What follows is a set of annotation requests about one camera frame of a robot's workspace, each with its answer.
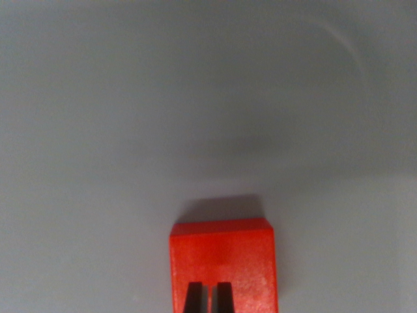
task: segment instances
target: red plastic block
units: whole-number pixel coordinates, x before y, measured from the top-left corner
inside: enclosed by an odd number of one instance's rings
[[[231,282],[236,313],[278,313],[274,230],[264,218],[175,224],[169,249],[174,313],[189,282]]]

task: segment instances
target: gray background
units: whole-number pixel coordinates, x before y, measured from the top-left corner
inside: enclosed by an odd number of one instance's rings
[[[412,1],[0,9],[0,312],[171,312],[173,223],[241,194],[280,312],[416,311]]]

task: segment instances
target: red plastic tab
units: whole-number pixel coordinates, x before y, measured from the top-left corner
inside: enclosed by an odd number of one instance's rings
[[[189,282],[231,282],[236,313],[278,313],[274,230],[264,218],[175,224],[169,249],[174,313]]]

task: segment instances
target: red lockout device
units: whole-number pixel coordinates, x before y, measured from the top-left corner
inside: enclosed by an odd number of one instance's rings
[[[278,313],[266,219],[175,224],[169,251],[174,313]]]

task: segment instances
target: black slot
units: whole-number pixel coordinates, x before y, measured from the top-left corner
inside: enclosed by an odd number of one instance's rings
[[[235,313],[232,284],[230,282],[219,282],[217,284],[217,312]]]
[[[201,311],[202,297],[203,284],[201,282],[189,283],[187,289],[187,298],[184,305],[184,313],[203,313]]]

